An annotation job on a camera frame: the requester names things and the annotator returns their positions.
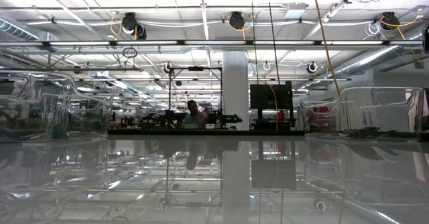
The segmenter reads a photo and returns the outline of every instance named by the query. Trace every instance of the white ceiling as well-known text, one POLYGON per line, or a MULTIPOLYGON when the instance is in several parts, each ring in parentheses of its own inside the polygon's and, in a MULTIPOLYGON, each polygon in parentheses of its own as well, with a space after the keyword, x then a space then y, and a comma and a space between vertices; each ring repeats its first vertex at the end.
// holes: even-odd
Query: white ceiling
MULTIPOLYGON (((78 7, 81 8, 79 12, 76 12, 77 16, 86 23, 97 23, 97 22, 110 22, 111 12, 110 11, 98 11, 89 12, 86 7, 175 7, 175 6, 194 6, 200 7, 201 0, 60 0, 67 7, 78 7)), ((208 9, 206 10, 206 16, 208 22, 222 21, 223 17, 227 17, 231 14, 234 9, 210 9, 210 6, 234 6, 244 5, 251 6, 251 0, 205 0, 208 9)), ((308 21, 317 20, 317 12, 314 4, 314 0, 300 0, 301 2, 307 3, 308 7, 304 12, 302 19, 308 21)), ((291 0, 271 0, 272 6, 276 7, 276 10, 272 12, 273 21, 279 22, 284 21, 285 11, 279 11, 280 4, 293 3, 291 0)), ((268 0, 255 0, 257 6, 267 6, 268 0)), ((319 0, 321 14, 324 15, 328 12, 329 8, 334 4, 339 3, 339 0, 319 0)), ((337 14, 332 17, 330 22, 339 21, 368 21, 374 17, 380 18, 381 13, 384 11, 394 11, 397 17, 400 18, 402 23, 413 21, 415 19, 415 9, 419 5, 429 5, 429 0, 373 0, 370 3, 359 3, 353 1, 351 4, 345 5, 337 14)), ((54 0, 0 0, 0 17, 4 16, 8 19, 14 19, 19 22, 20 25, 26 25, 28 22, 45 21, 51 17, 55 17, 57 21, 73 21, 77 22, 72 16, 62 10, 47 11, 11 11, 5 10, 4 7, 55 7, 60 8, 60 5, 54 0)), ((251 22, 252 10, 242 10, 243 17, 247 23, 251 22)), ((423 22, 427 18, 429 13, 428 9, 424 9, 420 12, 423 18, 419 19, 418 22, 423 22)), ((256 9, 254 15, 257 16, 257 23, 269 23, 270 13, 266 10, 256 9)), ((199 8, 194 9, 148 9, 137 11, 138 20, 141 21, 155 21, 160 23, 202 23, 202 10, 199 8)), ((407 31, 409 28, 415 27, 418 24, 412 24, 410 27, 405 27, 403 30, 407 31)), ((293 23, 290 25, 274 26, 274 34, 277 40, 299 40, 302 39, 314 25, 306 23, 293 23)), ((362 40, 367 36, 365 33, 366 25, 354 25, 354 26, 325 26, 325 33, 328 39, 332 40, 362 40)), ((118 25, 114 25, 115 30, 119 30, 118 25)), ((145 25, 147 31, 148 40, 181 40, 181 39, 194 39, 194 40, 205 40, 203 25, 195 27, 158 27, 152 25, 145 25)), ((75 25, 64 25, 52 23, 42 25, 29 25, 29 30, 42 30, 45 32, 51 32, 57 36, 60 40, 112 40, 108 38, 108 35, 112 35, 109 26, 97 26, 97 34, 88 31, 85 27, 75 25)), ((386 38, 393 38, 398 36, 397 31, 381 31, 386 38)), ((271 27, 254 27, 245 32, 247 40, 253 39, 253 33, 255 34, 256 40, 272 40, 271 27)), ((122 33, 120 36, 116 36, 118 40, 128 40, 130 36, 122 33)), ((210 40, 242 40, 242 32, 233 31, 230 29, 227 23, 211 23, 208 25, 208 38, 210 40)), ((310 37, 311 40, 322 39, 320 30, 310 37)), ((0 40, 17 40, 11 38, 9 35, 0 32, 0 40)), ((263 63, 265 61, 275 62, 275 54, 273 50, 257 50, 257 60, 255 59, 255 51, 249 50, 249 61, 260 62, 258 71, 260 74, 265 76, 267 73, 275 75, 275 71, 266 71, 263 69, 263 63)), ((277 50, 278 60, 286 53, 285 50, 277 50)), ((333 64, 336 66, 344 61, 356 56, 360 51, 358 50, 347 50, 338 51, 330 50, 330 56, 333 64)), ((205 50, 192 50, 185 54, 147 54, 146 55, 157 67, 162 70, 164 67, 163 63, 171 62, 177 66, 188 66, 188 65, 207 65, 207 53, 205 50)), ((47 62, 46 56, 31 55, 30 57, 41 62, 47 62)), ((59 59, 61 56, 53 56, 54 59, 59 59)), ((223 59, 222 50, 211 50, 210 51, 211 62, 213 66, 223 59)), ((115 58, 113 55, 73 55, 68 58, 69 61, 77 64, 86 64, 90 62, 90 65, 97 67, 108 67, 114 63, 115 58)), ((294 76, 300 78, 313 77, 306 73, 306 64, 314 61, 316 63, 323 63, 326 61, 326 53, 323 50, 296 50, 290 52, 279 66, 280 76, 294 76)), ((135 59, 136 65, 143 68, 148 73, 156 73, 153 67, 149 65, 149 62, 142 57, 138 56, 135 59)), ((69 62, 61 62, 58 66, 70 65, 69 62)), ((326 71, 327 67, 319 69, 319 71, 326 71)), ((113 76, 137 78, 141 77, 140 72, 127 71, 126 73, 111 72, 113 76)), ((209 77, 208 73, 198 73, 199 76, 209 77)), ((183 73, 183 76, 190 76, 189 73, 183 73)), ((131 82, 135 86, 142 85, 142 82, 131 82)))

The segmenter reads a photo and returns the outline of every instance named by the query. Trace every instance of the ceiling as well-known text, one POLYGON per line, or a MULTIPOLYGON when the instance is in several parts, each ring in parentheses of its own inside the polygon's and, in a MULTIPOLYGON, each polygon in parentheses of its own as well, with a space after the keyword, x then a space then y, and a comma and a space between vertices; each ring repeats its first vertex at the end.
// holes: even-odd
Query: ceiling
MULTIPOLYGON (((49 32, 57 40, 130 40, 132 36, 121 32, 115 35, 109 25, 111 20, 119 23, 121 16, 125 12, 136 12, 136 18, 142 23, 146 32, 147 40, 242 40, 243 32, 230 28, 226 20, 232 11, 240 11, 246 23, 250 24, 252 15, 255 19, 255 27, 249 27, 245 31, 246 40, 321 40, 320 30, 314 30, 318 25, 317 10, 314 0, 204 0, 205 9, 201 7, 203 0, 59 0, 63 7, 70 8, 76 17, 65 11, 56 0, 0 0, 0 18, 13 21, 19 27, 30 32, 49 32), (307 7, 302 14, 302 22, 297 19, 285 18, 285 14, 293 7, 294 3, 305 3, 307 7), (90 25, 91 31, 84 25, 76 25, 81 19, 90 25), (207 20, 207 31, 204 32, 204 17, 207 20)), ((392 11, 400 19, 401 23, 415 21, 409 26, 403 27, 407 32, 414 27, 422 27, 428 17, 429 0, 349 0, 349 3, 341 5, 341 0, 318 0, 320 14, 331 15, 325 21, 325 35, 328 40, 378 40, 382 37, 387 39, 398 37, 396 30, 380 30, 376 34, 369 35, 365 28, 369 27, 368 22, 374 18, 379 19, 385 11, 392 11)), ((118 32, 119 24, 112 25, 118 32)), ((20 41, 19 38, 0 32, 1 41, 20 41)), ((150 53, 157 50, 157 46, 145 47, 149 50, 147 54, 138 54, 133 60, 133 64, 140 71, 127 70, 126 72, 110 72, 113 78, 163 78, 165 63, 170 62, 175 67, 183 66, 207 66, 208 53, 210 54, 210 65, 221 66, 223 64, 223 49, 211 48, 210 50, 194 49, 186 53, 150 53)), ((170 47, 165 50, 177 50, 170 47)), ((10 48, 15 52, 23 51, 37 52, 38 49, 10 48)), ((57 53, 28 54, 29 58, 37 60, 43 64, 48 63, 48 53, 51 54, 51 61, 56 62, 56 68, 70 68, 77 65, 92 68, 117 68, 124 66, 124 58, 119 66, 116 55, 108 51, 102 54, 62 54, 62 50, 75 50, 70 47, 63 47, 57 53)), ((352 59, 363 51, 356 48, 348 50, 329 50, 334 67, 352 59)), ((314 78, 314 74, 306 72, 306 66, 311 62, 319 64, 317 74, 322 74, 328 70, 326 64, 326 52, 319 50, 277 50, 263 49, 247 50, 249 58, 249 73, 255 76, 255 64, 258 62, 257 70, 259 77, 275 77, 275 63, 278 63, 281 78, 314 78), (265 70, 265 62, 270 64, 270 69, 265 70)), ((76 78, 92 78, 94 73, 83 72, 75 75, 76 78)), ((204 77, 214 76, 210 72, 183 72, 180 77, 204 77)), ((94 87, 95 82, 85 84, 86 87, 94 87)), ((129 85, 145 93, 160 93, 160 85, 154 82, 129 82, 129 85)), ((219 83, 184 82, 182 88, 219 88, 219 83)))

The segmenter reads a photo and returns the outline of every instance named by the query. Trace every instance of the person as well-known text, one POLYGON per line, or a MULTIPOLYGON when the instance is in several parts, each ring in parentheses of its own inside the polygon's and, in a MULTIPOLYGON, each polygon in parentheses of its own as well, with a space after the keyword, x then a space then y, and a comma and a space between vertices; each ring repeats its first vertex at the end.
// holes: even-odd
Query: person
POLYGON ((198 124, 198 127, 205 128, 208 115, 198 110, 198 106, 194 100, 188 102, 188 109, 190 113, 187 114, 182 124, 198 124))

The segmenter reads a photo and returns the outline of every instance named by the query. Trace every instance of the transparent bin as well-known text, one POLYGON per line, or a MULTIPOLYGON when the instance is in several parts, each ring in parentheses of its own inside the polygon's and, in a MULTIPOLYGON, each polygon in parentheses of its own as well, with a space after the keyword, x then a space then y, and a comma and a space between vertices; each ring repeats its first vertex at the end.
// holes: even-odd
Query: transparent bin
POLYGON ((0 70, 0 142, 107 136, 111 101, 79 93, 65 74, 0 70))
POLYGON ((48 223, 106 186, 110 110, 67 75, 0 71, 0 223, 48 223))
POLYGON ((349 133, 364 127, 378 132, 420 133, 424 90, 421 88, 356 87, 332 102, 301 101, 309 133, 349 133))
POLYGON ((345 89, 327 103, 301 102, 306 128, 304 180, 355 203, 429 203, 429 150, 418 142, 423 89, 345 89))

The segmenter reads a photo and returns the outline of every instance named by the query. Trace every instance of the wire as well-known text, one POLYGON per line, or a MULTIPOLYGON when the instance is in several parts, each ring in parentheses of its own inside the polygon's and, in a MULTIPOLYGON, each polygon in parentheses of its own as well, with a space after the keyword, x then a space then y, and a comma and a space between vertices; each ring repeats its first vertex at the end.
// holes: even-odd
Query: wire
POLYGON ((314 0, 314 1, 316 2, 317 16, 318 16, 318 19, 319 19, 320 29, 322 31, 322 37, 323 37, 323 42, 324 42, 324 50, 326 51, 326 57, 328 58, 330 73, 332 74, 332 77, 334 78, 336 93, 338 94, 338 96, 340 96, 340 88, 338 86, 338 82, 336 81, 336 76, 335 76, 334 69, 332 68, 332 62, 330 61, 330 56, 329 56, 329 51, 328 51, 328 44, 326 43, 326 36, 324 34, 324 28, 323 28, 323 24, 322 24, 322 17, 320 16, 319 4, 318 4, 317 0, 314 0))
POLYGON ((112 13, 112 20, 110 21, 110 30, 112 31, 113 34, 115 34, 116 36, 120 35, 122 32, 122 17, 121 17, 121 23, 119 23, 119 32, 115 32, 115 30, 113 30, 113 18, 115 17, 115 14, 112 13))
POLYGON ((275 58, 275 70, 277 71, 277 81, 279 83, 279 87, 280 87, 280 75, 279 75, 279 65, 277 62, 277 49, 275 46, 275 35, 274 35, 274 26, 273 26, 273 12, 271 10, 271 2, 268 1, 268 8, 269 8, 269 18, 271 20, 271 33, 273 35, 273 48, 274 48, 274 58, 275 58))
POLYGON ((227 21, 228 21, 228 25, 229 25, 229 27, 231 28, 231 29, 233 29, 233 30, 235 30, 235 31, 241 31, 241 32, 243 32, 243 39, 244 40, 246 40, 246 35, 245 35, 245 31, 246 30, 248 30, 250 27, 252 27, 253 26, 253 24, 251 24, 251 25, 249 25, 249 27, 247 27, 247 28, 243 28, 243 29, 241 29, 241 30, 239 30, 239 29, 236 29, 236 28, 234 28, 230 23, 229 23, 229 18, 230 18, 231 16, 228 16, 228 18, 227 18, 227 21))
MULTIPOLYGON (((401 31, 401 28, 399 28, 399 27, 397 27, 397 30, 398 30, 398 32, 400 33, 400 35, 401 35, 401 37, 402 37, 402 39, 403 40, 406 40, 405 39, 405 36, 404 36, 404 34, 402 33, 402 31, 401 31)), ((424 63, 422 62, 422 60, 420 59, 420 57, 418 57, 417 56, 417 54, 413 51, 413 49, 410 49, 411 50, 411 53, 414 55, 414 58, 422 65, 422 66, 424 66, 424 63)))
POLYGON ((275 96, 275 91, 273 90, 273 88, 271 87, 271 85, 270 84, 267 84, 267 85, 269 86, 269 88, 271 89, 271 91, 274 94, 274 103, 275 103, 275 130, 279 131, 277 97, 275 96))
POLYGON ((390 26, 390 27, 404 27, 404 26, 407 26, 407 25, 410 25, 410 24, 413 24, 413 23, 415 23, 416 21, 417 21, 417 19, 418 19, 418 17, 416 17, 413 21, 411 21, 411 22, 408 22, 408 23, 405 23, 405 24, 403 24, 403 25, 394 25, 394 24, 390 24, 390 23, 386 23, 386 22, 384 22, 383 21, 383 19, 384 19, 385 17, 383 16, 383 17, 381 17, 381 19, 380 19, 380 21, 382 22, 382 23, 384 23, 385 25, 387 25, 387 26, 390 26))

